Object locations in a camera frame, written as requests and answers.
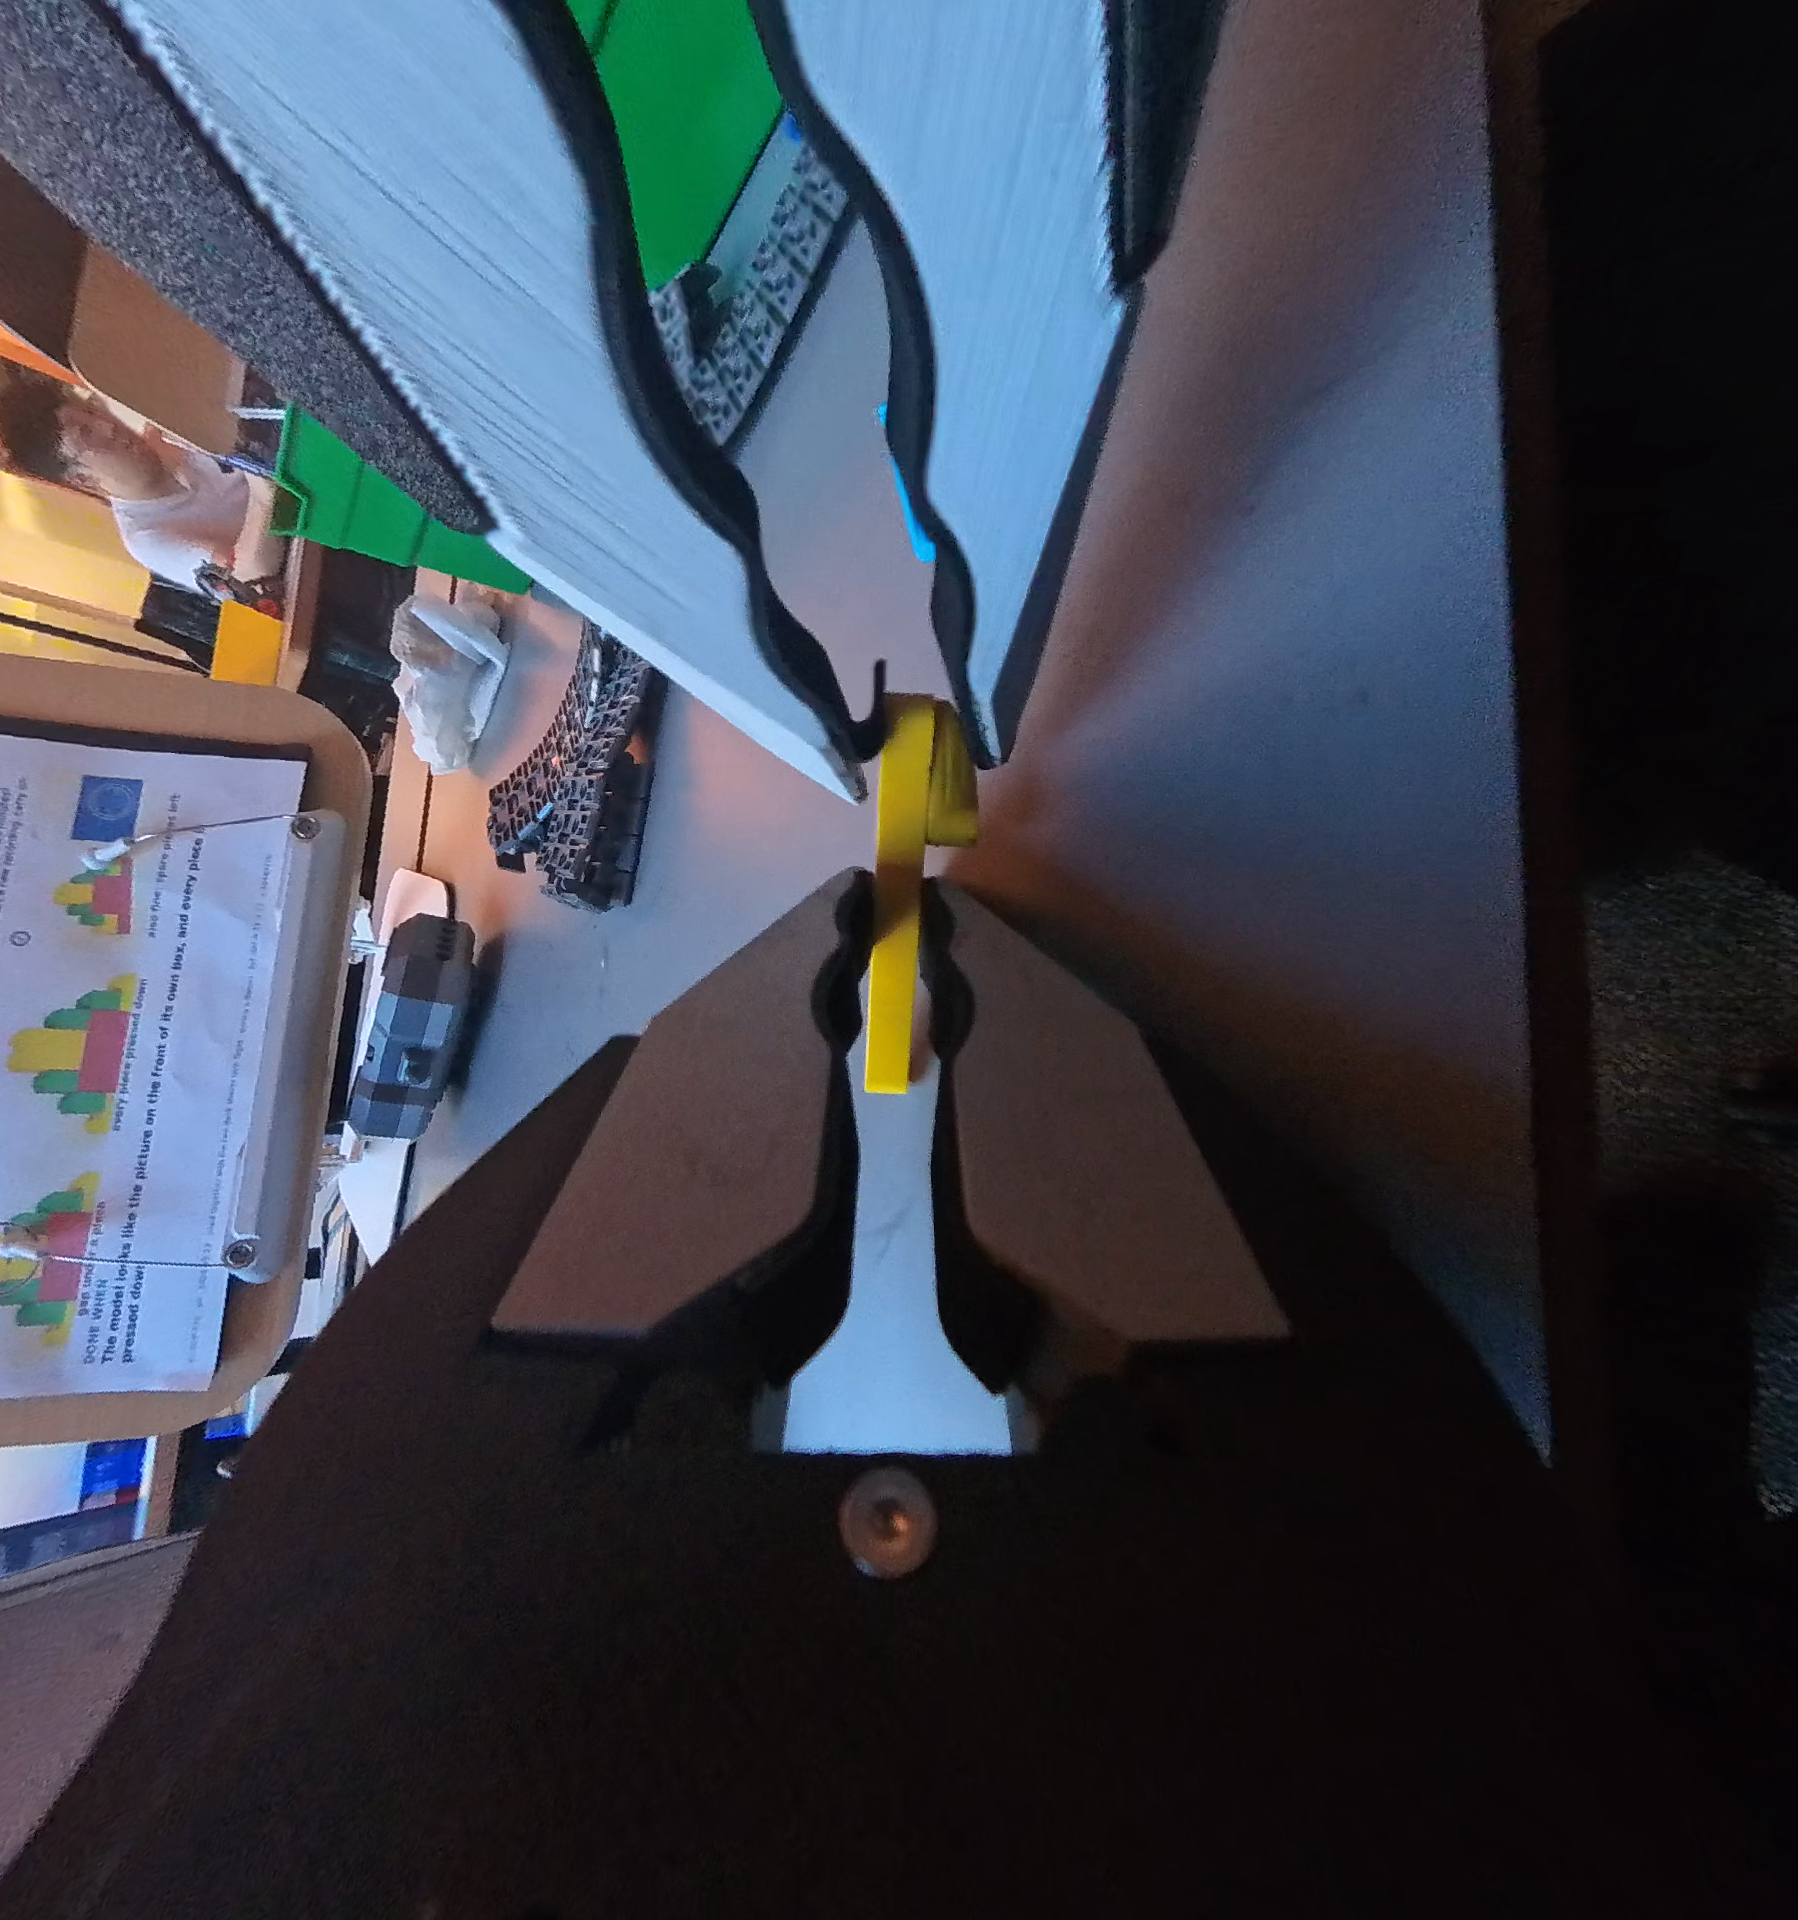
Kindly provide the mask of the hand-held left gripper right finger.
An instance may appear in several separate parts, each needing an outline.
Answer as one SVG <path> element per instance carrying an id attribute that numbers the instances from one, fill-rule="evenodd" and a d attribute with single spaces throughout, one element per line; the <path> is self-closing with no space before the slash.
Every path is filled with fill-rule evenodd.
<path id="1" fill-rule="evenodd" d="M 1063 1396 L 1293 1339 L 1148 1041 L 991 907 L 929 884 L 934 1306 L 988 1391 Z"/>

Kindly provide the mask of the green plastic bin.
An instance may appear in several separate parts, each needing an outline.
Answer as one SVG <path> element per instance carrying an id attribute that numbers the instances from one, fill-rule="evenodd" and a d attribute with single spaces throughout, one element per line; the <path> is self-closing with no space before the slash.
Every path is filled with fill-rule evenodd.
<path id="1" fill-rule="evenodd" d="M 744 339 L 726 349 L 699 318 L 737 321 L 743 277 L 716 248 L 743 190 L 787 128 L 744 3 L 574 3 L 622 144 L 637 255 L 672 379 L 705 434 L 730 445 L 766 381 Z M 529 576 L 488 540 L 428 517 L 297 407 L 272 458 L 272 531 L 504 593 Z"/>

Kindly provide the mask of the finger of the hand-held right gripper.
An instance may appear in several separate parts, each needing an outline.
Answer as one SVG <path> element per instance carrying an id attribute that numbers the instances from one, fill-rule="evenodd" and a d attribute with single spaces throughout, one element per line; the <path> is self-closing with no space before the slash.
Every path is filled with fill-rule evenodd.
<path id="1" fill-rule="evenodd" d="M 861 803 L 854 711 L 672 379 L 565 6 L 128 3 L 128 44 L 534 586 Z"/>
<path id="2" fill-rule="evenodd" d="M 934 637 L 973 760 L 1004 765 L 1136 308 L 1109 272 L 1105 6 L 780 3 L 759 36 L 881 268 Z"/>

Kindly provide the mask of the blue brick separator tool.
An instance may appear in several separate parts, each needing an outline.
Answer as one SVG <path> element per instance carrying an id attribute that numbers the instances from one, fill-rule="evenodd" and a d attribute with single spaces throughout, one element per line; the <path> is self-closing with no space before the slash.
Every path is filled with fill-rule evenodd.
<path id="1" fill-rule="evenodd" d="M 888 425 L 886 425 L 886 400 L 877 407 L 877 418 L 879 418 L 879 427 L 881 427 L 881 439 L 886 445 L 886 468 L 891 472 L 896 506 L 901 509 L 901 517 L 905 517 L 905 531 L 908 531 L 908 540 L 909 540 L 909 547 L 913 547 L 913 558 L 919 565 L 933 567 L 934 560 L 937 560 L 937 551 L 934 551 L 933 536 L 927 535 L 925 525 L 919 521 L 919 517 L 917 517 L 917 511 L 913 506 L 913 493 L 909 493 L 909 489 L 905 484 L 901 466 L 899 466 L 899 459 L 895 456 L 895 447 L 891 447 L 891 439 L 888 439 Z"/>

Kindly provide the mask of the yellow perforated toy beam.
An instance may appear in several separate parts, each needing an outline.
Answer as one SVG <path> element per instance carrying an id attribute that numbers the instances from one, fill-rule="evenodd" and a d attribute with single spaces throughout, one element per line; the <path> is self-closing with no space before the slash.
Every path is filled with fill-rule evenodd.
<path id="1" fill-rule="evenodd" d="M 978 770 L 958 711 L 922 694 L 886 697 L 874 819 L 874 924 L 866 974 L 864 1091 L 905 1097 L 919 924 L 929 850 L 968 850 L 981 837 Z"/>

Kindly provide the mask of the crumpled white tissue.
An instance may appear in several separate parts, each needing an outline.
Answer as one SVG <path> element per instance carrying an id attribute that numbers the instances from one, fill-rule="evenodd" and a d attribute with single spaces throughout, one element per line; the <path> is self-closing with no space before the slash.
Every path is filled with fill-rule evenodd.
<path id="1" fill-rule="evenodd" d="M 437 776 L 468 770 L 506 678 L 500 613 L 419 592 L 395 608 L 389 646 L 414 753 Z"/>

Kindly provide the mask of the printed instruction sheet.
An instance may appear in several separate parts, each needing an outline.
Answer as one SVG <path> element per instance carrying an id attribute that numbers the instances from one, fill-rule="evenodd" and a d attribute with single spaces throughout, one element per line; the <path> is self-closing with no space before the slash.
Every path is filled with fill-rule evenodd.
<path id="1" fill-rule="evenodd" d="M 305 765 L 0 728 L 0 1399 L 217 1372 Z"/>

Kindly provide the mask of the grey toy motor block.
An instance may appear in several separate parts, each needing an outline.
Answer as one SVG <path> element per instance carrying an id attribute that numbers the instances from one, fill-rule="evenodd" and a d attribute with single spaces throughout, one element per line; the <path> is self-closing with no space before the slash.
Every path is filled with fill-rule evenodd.
<path id="1" fill-rule="evenodd" d="M 470 924 L 414 914 L 390 929 L 346 1097 L 345 1122 L 360 1140 L 425 1135 L 455 1072 L 472 977 Z"/>

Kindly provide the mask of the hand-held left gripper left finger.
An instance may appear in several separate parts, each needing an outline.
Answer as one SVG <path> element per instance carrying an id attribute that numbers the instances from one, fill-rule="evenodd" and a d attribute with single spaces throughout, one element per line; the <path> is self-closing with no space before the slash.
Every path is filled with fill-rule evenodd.
<path id="1" fill-rule="evenodd" d="M 846 871 L 647 1022 L 497 1345 L 792 1385 L 850 1295 L 869 954 L 872 875 Z"/>

